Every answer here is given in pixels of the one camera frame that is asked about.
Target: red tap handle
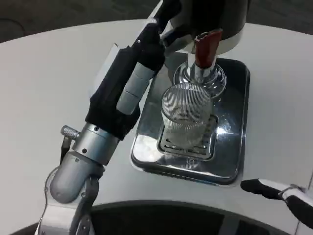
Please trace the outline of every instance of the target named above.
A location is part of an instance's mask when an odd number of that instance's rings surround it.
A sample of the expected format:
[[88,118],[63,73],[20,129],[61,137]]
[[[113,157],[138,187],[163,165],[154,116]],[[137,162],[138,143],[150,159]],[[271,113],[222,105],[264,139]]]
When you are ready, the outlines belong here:
[[196,64],[202,69],[211,67],[222,38],[222,29],[200,34],[195,38]]

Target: stainless steel tray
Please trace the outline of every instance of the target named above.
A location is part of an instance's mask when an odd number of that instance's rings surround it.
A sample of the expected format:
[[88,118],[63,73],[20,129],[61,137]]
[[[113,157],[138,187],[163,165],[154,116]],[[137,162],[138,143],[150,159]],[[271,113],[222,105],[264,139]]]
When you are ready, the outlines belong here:
[[218,59],[227,76],[226,90],[214,100],[214,115],[218,119],[213,148],[207,155],[179,154],[162,148],[163,120],[160,111],[161,96],[173,85],[177,67],[187,54],[174,53],[150,86],[132,147],[134,166],[148,172],[166,174],[217,185],[232,184],[243,170],[246,117],[250,73],[235,60]]

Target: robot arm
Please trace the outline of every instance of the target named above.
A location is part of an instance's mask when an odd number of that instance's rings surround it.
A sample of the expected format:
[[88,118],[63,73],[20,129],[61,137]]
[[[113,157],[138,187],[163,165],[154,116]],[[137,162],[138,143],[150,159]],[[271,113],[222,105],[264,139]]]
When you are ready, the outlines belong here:
[[303,188],[264,179],[244,180],[241,188],[268,199],[283,200],[300,222],[313,229],[313,200],[304,193]]
[[45,183],[46,206],[38,234],[88,235],[92,231],[89,213],[99,191],[98,180],[119,141],[140,116],[138,103],[165,60],[160,33],[180,10],[179,0],[161,1],[130,47],[112,47],[83,130],[68,126],[61,130],[61,164]]

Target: round table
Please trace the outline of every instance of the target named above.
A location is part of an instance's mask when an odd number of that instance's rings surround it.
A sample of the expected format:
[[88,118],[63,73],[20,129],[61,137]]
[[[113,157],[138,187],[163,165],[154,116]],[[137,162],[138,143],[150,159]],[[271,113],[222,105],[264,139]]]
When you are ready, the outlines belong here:
[[[142,25],[142,20],[96,23],[0,44],[1,234],[39,220],[45,179],[59,163],[60,128],[81,130],[89,91],[112,44],[131,44]],[[221,55],[244,62],[251,72],[244,179],[309,185],[312,54],[310,35],[247,23],[240,43]],[[222,188],[134,169],[129,157],[134,133],[135,128],[106,167],[96,204],[197,203],[295,234],[298,221],[281,201],[239,186]]]

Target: ribbed glass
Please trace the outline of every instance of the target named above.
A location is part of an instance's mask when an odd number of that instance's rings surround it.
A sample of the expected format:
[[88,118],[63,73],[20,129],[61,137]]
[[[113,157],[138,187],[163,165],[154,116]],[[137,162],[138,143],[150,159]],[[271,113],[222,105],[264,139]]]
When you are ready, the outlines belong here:
[[181,83],[170,87],[162,97],[164,134],[181,148],[198,144],[212,113],[212,98],[201,85]]

